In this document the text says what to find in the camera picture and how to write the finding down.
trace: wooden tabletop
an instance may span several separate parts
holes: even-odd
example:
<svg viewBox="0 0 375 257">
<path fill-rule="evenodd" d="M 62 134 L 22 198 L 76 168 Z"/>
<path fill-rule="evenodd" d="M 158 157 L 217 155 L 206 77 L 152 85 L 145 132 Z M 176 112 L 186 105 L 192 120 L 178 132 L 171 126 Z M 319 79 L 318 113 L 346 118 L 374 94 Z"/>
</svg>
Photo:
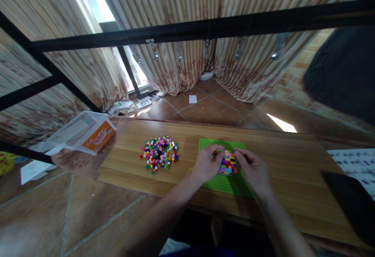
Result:
<svg viewBox="0 0 375 257">
<path fill-rule="evenodd" d="M 179 160 L 169 170 L 150 174 L 139 158 L 144 142 L 169 135 L 179 146 Z M 189 174 L 198 155 L 199 138 L 245 143 L 266 159 L 272 186 L 281 204 L 304 233 L 368 248 L 353 231 L 320 170 L 343 173 L 313 135 L 133 120 L 101 165 L 98 180 L 164 196 Z M 191 204 L 262 221 L 254 199 L 201 188 Z"/>
</svg>

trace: brick wall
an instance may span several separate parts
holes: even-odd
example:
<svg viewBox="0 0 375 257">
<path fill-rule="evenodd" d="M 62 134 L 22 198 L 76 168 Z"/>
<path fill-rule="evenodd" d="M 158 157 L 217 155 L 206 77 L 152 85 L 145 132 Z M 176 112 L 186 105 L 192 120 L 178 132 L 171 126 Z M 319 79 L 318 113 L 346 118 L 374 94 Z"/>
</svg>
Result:
<svg viewBox="0 0 375 257">
<path fill-rule="evenodd" d="M 269 95 L 287 104 L 304 108 L 370 133 L 375 133 L 374 126 L 314 101 L 305 91 L 302 78 L 316 51 L 327 40 L 332 31 L 333 29 L 320 31 L 315 39 L 300 54 L 295 63 L 288 68 L 287 72 L 274 85 Z"/>
</svg>

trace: curtain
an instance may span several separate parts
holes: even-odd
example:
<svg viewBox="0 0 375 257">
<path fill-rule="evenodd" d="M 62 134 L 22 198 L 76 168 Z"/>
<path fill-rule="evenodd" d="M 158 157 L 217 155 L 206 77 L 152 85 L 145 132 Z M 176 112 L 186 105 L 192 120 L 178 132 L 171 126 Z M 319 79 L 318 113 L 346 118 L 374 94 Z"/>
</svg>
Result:
<svg viewBox="0 0 375 257">
<path fill-rule="evenodd" d="M 101 32 L 86 0 L 0 0 L 0 10 L 32 41 Z M 109 48 L 46 56 L 102 111 L 128 99 L 125 75 Z M 51 74 L 0 30 L 0 94 Z M 89 110 L 62 84 L 0 112 L 0 137 L 32 145 Z"/>
<path fill-rule="evenodd" d="M 256 12 L 325 4 L 341 0 L 106 0 L 119 27 L 132 29 L 196 21 Z M 276 35 L 244 37 L 243 55 L 235 60 L 238 38 L 212 41 L 209 59 L 204 59 L 204 42 L 182 42 L 182 61 L 178 62 L 177 43 L 156 44 L 159 59 L 150 45 L 132 45 L 133 54 L 150 84 L 176 95 L 195 86 L 204 70 L 213 70 L 216 82 L 233 97 L 257 102 L 284 73 L 315 36 L 315 32 L 293 33 L 283 56 L 272 61 Z"/>
</svg>

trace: left hand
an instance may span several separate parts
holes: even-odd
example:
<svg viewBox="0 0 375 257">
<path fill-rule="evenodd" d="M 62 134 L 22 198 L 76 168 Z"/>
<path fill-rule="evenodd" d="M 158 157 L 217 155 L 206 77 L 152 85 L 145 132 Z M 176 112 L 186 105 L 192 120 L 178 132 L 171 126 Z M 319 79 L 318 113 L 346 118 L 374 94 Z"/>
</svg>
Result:
<svg viewBox="0 0 375 257">
<path fill-rule="evenodd" d="M 223 152 L 216 155 L 212 159 L 212 154 L 215 150 L 224 150 L 220 145 L 209 145 L 202 149 L 196 158 L 195 166 L 191 175 L 197 180 L 200 185 L 210 181 L 215 177 L 220 169 L 220 163 L 223 160 Z"/>
</svg>

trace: green baseplate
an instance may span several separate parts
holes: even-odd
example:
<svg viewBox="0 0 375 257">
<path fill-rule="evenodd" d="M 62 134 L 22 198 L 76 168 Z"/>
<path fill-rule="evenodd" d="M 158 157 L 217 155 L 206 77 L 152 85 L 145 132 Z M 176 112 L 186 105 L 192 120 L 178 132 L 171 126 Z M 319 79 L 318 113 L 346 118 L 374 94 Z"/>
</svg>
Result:
<svg viewBox="0 0 375 257">
<path fill-rule="evenodd" d="M 214 139 L 199 139 L 199 152 L 206 146 L 216 144 L 222 145 L 227 150 L 234 150 L 235 148 L 245 148 L 244 143 L 239 142 L 228 142 Z M 242 171 L 238 168 L 239 173 L 232 176 L 225 176 L 217 174 L 211 181 L 208 181 L 203 185 L 207 189 L 213 189 L 215 191 L 221 191 L 223 193 L 230 193 L 238 196 L 245 196 L 254 198 L 252 191 L 248 187 L 245 179 L 243 178 Z"/>
</svg>

